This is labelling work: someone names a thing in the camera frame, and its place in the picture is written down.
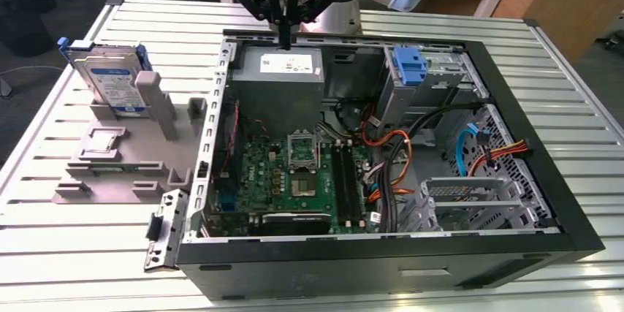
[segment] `metal bracket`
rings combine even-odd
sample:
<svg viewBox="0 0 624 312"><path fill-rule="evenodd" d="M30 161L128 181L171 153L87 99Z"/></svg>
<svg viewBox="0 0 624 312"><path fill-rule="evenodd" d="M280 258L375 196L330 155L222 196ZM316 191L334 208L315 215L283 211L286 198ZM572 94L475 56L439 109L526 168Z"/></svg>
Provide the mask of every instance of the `metal bracket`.
<svg viewBox="0 0 624 312"><path fill-rule="evenodd" d="M179 270L176 266L178 249L184 235L184 214L188 194L178 189L163 194L158 212L152 213L147 227L146 273Z"/></svg>

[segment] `side panel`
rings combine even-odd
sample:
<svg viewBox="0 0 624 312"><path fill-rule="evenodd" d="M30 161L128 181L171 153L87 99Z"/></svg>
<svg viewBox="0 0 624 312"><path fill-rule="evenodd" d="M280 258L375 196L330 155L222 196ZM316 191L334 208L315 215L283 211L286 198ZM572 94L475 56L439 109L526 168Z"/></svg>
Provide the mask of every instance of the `side panel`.
<svg viewBox="0 0 624 312"><path fill-rule="evenodd" d="M211 300L232 300L495 287L554 259L491 254L180 265L180 269Z"/></svg>

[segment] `connector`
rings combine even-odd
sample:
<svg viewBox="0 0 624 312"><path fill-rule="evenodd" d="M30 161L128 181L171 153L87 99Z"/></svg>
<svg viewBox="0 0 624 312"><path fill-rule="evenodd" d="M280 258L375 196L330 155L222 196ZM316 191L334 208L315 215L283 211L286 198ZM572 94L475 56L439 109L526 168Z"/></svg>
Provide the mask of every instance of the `connector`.
<svg viewBox="0 0 624 312"><path fill-rule="evenodd" d="M490 144L490 137L492 136L492 133L490 132L490 129L483 129L478 132L478 145L487 146Z"/></svg>

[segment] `black cable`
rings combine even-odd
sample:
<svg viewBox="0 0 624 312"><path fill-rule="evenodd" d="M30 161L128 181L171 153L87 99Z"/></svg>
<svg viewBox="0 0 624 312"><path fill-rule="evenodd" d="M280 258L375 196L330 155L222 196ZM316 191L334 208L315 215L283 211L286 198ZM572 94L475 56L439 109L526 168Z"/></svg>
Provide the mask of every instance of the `black cable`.
<svg viewBox="0 0 624 312"><path fill-rule="evenodd" d="M451 104L426 113L416 122L410 126L408 136L412 139L419 130L427 125L427 123L442 113L447 113L448 111L454 110L476 110L484 106L483 102L468 102L464 104ZM404 147L404 142L399 142L390 152L390 158L387 163L383 165L382 171L378 175L378 183L379 183L379 191L382 192L382 199L384 199L384 208L387 209L387 219L388 225L387 230L388 232L398 231L398 203L394 198L394 190L392 190L392 183L391 183L391 167L392 161L396 159L399 152L402 151L402 147Z"/></svg>

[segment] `motherboard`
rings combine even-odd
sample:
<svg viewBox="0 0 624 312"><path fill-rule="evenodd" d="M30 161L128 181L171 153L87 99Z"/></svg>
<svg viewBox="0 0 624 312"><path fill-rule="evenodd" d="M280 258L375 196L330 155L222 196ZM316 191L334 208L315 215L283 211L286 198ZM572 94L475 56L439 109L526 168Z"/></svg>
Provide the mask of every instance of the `motherboard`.
<svg viewBox="0 0 624 312"><path fill-rule="evenodd" d="M327 222L330 234L364 233L364 195L358 179L368 159L368 149L360 145L306 143L303 139L248 142L239 192L219 194L222 204L231 201L218 220L223 221L219 234L252 235L250 231L267 215ZM308 163L311 168L292 167L294 161L311 160L316 162Z"/></svg>

